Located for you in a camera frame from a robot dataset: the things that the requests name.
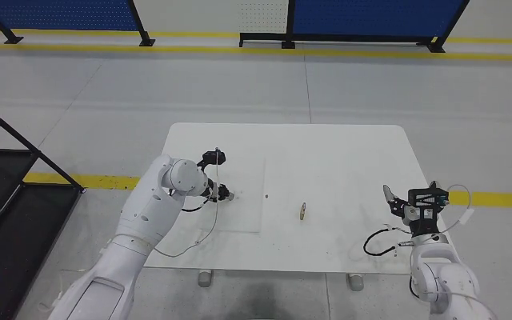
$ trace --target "gray floor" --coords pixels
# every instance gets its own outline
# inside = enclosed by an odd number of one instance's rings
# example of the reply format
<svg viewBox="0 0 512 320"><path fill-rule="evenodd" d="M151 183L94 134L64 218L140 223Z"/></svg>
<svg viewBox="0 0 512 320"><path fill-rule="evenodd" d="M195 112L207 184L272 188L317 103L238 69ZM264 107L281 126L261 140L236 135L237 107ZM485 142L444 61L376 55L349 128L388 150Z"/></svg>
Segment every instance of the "gray floor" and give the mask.
<svg viewBox="0 0 512 320"><path fill-rule="evenodd" d="M140 175L175 122L389 123L405 128L427 179L511 192L505 62L2 52L0 74L0 116L71 173ZM13 146L1 133L0 147ZM95 262L127 196L86 193L18 319L48 317L38 304L57 296L59 274L64 288L79 277L58 271ZM447 223L461 212L446 210ZM512 314L511 226L510 210L478 208L451 233L501 318ZM145 269L130 318L428 319L402 276L369 275L361 293L342 274L219 271L209 289L196 277Z"/></svg>

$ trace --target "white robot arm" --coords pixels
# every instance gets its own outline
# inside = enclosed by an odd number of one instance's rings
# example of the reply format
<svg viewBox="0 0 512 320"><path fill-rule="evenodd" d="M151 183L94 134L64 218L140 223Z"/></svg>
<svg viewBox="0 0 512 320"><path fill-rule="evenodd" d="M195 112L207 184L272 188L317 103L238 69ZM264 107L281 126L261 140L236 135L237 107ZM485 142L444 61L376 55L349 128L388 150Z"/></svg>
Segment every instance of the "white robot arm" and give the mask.
<svg viewBox="0 0 512 320"><path fill-rule="evenodd" d="M219 149L205 153L197 165L168 155L156 158L126 200L105 252L60 298L50 320L128 318L137 277L152 249L172 228L185 197L203 196L213 202L233 198L203 172L206 165L225 160Z"/></svg>
<svg viewBox="0 0 512 320"><path fill-rule="evenodd" d="M446 231L438 230L438 214L449 204L448 192L432 182L428 188L409 190L408 201L396 197L388 186L384 186L384 195L391 213L402 218L412 233L411 241L398 246L414 247L410 256L411 275L417 284L418 298L430 302L430 320L498 320L478 300L480 286L473 271L462 263L448 243L443 234ZM379 256L386 252L389 251L367 253ZM432 258L443 260L433 262Z"/></svg>

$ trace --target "white cable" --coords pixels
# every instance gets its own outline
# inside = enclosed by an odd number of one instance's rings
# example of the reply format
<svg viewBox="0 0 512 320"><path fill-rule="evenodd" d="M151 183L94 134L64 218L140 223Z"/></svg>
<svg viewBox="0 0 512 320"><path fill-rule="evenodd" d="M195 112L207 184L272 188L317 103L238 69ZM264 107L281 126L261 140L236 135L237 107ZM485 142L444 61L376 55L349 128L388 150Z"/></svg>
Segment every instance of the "white cable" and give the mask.
<svg viewBox="0 0 512 320"><path fill-rule="evenodd" d="M61 300L62 298L62 294L64 293L64 288L63 288L63 284L62 284L62 272L64 271L67 271L67 272L86 272L86 271L89 271L90 269L78 269L78 270L72 270L72 269L60 269L58 271L58 283L59 283L59 289L60 291L58 292L58 295L57 297L55 298L55 300L51 303L51 306L47 306L46 304L40 302L37 306L38 310L40 312L43 312L43 313L48 313L50 311L52 311L56 306L57 306L57 303Z"/></svg>
<svg viewBox="0 0 512 320"><path fill-rule="evenodd" d="M478 299L478 298L475 298L475 297L471 297L470 295L468 294L460 294L458 292L444 292L444 291L432 291L432 292L425 292L425 294L448 294L448 295L458 295L458 296L461 296L461 297L464 297L464 298L469 298L471 300L475 300L476 302L480 303L482 306L484 306L486 309L488 309L488 311L492 314L493 318L492 320L498 320L498 316L496 315L496 313L487 305L484 303L484 301Z"/></svg>
<svg viewBox="0 0 512 320"><path fill-rule="evenodd" d="M215 171L216 171L216 174L217 174L217 185L220 186L221 185L221 181L220 181L220 178L218 177L218 151L216 152L217 154L217 159L215 161ZM199 246L201 244L201 242L205 241L206 238L208 238L210 236L210 234L214 231L214 228L215 228L215 225L217 225L217 216L218 216L218 188L217 188L217 201L216 201L216 207L215 207L215 221L214 221L214 224L212 225L211 229L210 229L210 232L208 232L208 234L201 240L199 241L196 241L195 244L193 244L192 246L189 246L188 248L184 249L184 251L182 251L181 253L179 254L175 254L175 255L172 255L172 254L166 254L165 252L161 252L159 249L157 249L156 247L153 248L153 250L155 250L156 252L158 252L159 254L161 255L165 255L166 257L170 257L170 258L177 258L179 257L180 255L184 254L185 252L187 252L189 249L192 249L196 246Z"/></svg>
<svg viewBox="0 0 512 320"><path fill-rule="evenodd" d="M467 207L466 207L466 210L468 210L468 209L471 207L471 192L470 192L470 190L469 190L468 188L466 188L466 186L464 186L464 185L455 184L455 185L451 185L451 186L449 186L449 187L448 187L448 189L446 189L446 191L450 191L450 189L451 189L451 188L453 188L454 186L461 186L462 188L466 189L466 191L467 191L467 196L468 196L468 199L469 199L469 201L468 201L468 203L467 203ZM444 233L446 233L446 232L448 232L448 231L452 230L453 228L455 228L455 226L456 226L456 225L458 225L458 224L460 223L461 218L462 218L463 216L464 216L464 214L462 214L462 216L461 216L461 217L460 217L460 218L459 218L459 219L458 219L458 220L457 220L453 225L451 225L451 226L449 226L448 228L444 229L444 231L438 232L438 233L436 233L436 234L432 234L432 235L430 236L430 238L428 238L427 240L423 240L422 242L420 242L420 243L419 243L419 244L417 244L416 246L420 246L420 245L422 245L423 243L425 243L425 242L427 242L427 241L429 241L429 240L431 240L431 239L433 239L433 238L436 238L436 237L438 237L438 236L439 236L439 235L441 235L441 234L444 234Z"/></svg>

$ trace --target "white wall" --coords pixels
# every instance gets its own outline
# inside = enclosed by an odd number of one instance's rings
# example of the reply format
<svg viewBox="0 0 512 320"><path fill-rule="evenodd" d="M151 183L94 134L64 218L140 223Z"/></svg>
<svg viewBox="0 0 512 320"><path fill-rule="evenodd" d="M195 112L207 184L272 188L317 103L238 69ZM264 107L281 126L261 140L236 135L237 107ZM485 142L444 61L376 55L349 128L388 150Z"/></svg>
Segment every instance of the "white wall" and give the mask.
<svg viewBox="0 0 512 320"><path fill-rule="evenodd" d="M239 32L242 3L286 3L286 0L135 0L149 31ZM452 36L512 38L511 0L470 0Z"/></svg>

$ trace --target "small metal object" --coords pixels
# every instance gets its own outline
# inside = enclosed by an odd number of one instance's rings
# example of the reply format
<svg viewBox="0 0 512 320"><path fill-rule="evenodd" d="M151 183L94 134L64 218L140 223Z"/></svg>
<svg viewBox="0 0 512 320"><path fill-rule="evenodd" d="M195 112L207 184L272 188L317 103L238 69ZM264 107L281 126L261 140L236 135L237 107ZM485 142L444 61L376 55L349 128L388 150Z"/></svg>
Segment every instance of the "small metal object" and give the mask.
<svg viewBox="0 0 512 320"><path fill-rule="evenodd" d="M306 203L305 202L302 204L302 207L301 207L301 213L300 213L301 220L304 220L304 214L306 214Z"/></svg>

